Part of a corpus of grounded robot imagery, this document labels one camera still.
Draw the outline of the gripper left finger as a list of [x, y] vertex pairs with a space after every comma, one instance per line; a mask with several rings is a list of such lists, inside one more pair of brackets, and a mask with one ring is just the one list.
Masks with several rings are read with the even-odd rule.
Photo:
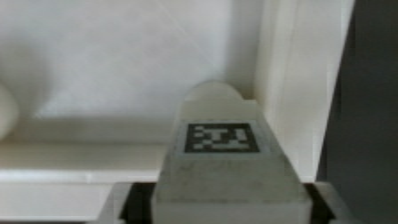
[[94, 221], [94, 224], [126, 224], [122, 218], [122, 210], [126, 206], [129, 189], [131, 189], [129, 183], [117, 183], [113, 185], [103, 210], [99, 213], [99, 218]]

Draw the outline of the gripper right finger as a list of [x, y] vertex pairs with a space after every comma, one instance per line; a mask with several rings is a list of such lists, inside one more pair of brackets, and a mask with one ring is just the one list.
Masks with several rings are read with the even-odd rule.
[[334, 186], [326, 182], [316, 182], [312, 193], [310, 224], [355, 224], [355, 217]]

